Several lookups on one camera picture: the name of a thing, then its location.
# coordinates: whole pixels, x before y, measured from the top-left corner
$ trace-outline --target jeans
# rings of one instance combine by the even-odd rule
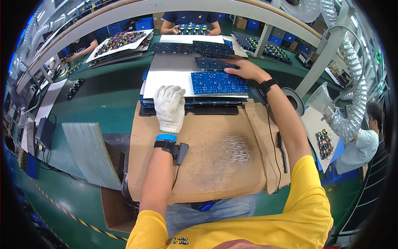
[[[251,217],[254,213],[255,194],[217,201],[208,211],[191,208],[189,203],[167,206],[166,227],[169,238],[186,228],[216,220]]]

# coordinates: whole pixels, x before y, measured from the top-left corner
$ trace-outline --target black t-shirt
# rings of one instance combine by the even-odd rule
[[[68,54],[79,53],[90,46],[90,43],[95,40],[96,37],[93,33],[87,34],[80,38],[79,42],[73,42],[68,46]]]
[[[206,24],[219,20],[219,14],[205,11],[173,11],[163,14],[163,19],[179,24]]]

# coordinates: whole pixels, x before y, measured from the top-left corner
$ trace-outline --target cotton glove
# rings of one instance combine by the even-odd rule
[[[185,115],[185,89],[180,86],[161,86],[153,96],[161,132],[177,134]]]

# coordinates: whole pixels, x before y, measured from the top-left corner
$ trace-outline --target black brush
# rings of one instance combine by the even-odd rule
[[[277,146],[278,146],[278,148],[280,148],[281,151],[282,151],[282,156],[283,156],[283,170],[284,170],[284,172],[285,172],[285,174],[286,174],[286,173],[287,173],[287,161],[286,161],[285,151],[283,150],[282,137],[281,137],[281,134],[279,133],[279,131],[278,131]]]

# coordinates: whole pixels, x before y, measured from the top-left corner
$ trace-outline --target person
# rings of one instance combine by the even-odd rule
[[[204,11],[174,11],[163,14],[163,25],[160,29],[162,35],[177,35],[179,24],[211,24],[212,30],[207,30],[207,35],[221,34],[219,14]]]
[[[69,44],[68,55],[72,55],[61,59],[60,65],[63,66],[66,62],[73,62],[82,56],[88,55],[94,51],[96,47],[98,47],[98,41],[95,35],[93,33],[85,35],[82,38],[77,39],[75,42]]]
[[[43,46],[44,42],[39,43],[39,45],[37,46],[36,52],[39,52],[39,49],[41,48],[41,46]],[[59,57],[58,55],[54,55],[53,57],[51,57],[47,62],[46,62],[46,67],[49,70],[48,71],[48,75],[52,75],[53,69],[56,68],[57,63],[59,62]]]
[[[272,79],[248,60],[231,59],[226,62],[240,67],[227,68],[226,73],[258,83]],[[159,134],[178,136],[184,120],[184,93],[185,90],[178,86],[162,86],[156,91],[154,105],[160,125]],[[174,179],[173,158],[169,152],[155,147],[142,185],[140,210],[126,244],[127,249],[290,249],[324,246],[333,219],[304,126],[277,84],[270,86],[266,95],[289,155],[291,189],[283,212],[198,224],[178,231],[168,239],[170,235],[165,218]]]
[[[333,162],[338,174],[362,167],[376,154],[383,110],[377,102],[369,102],[366,105],[366,112],[369,116],[369,130],[360,128],[354,134],[353,141],[345,145],[344,153]]]

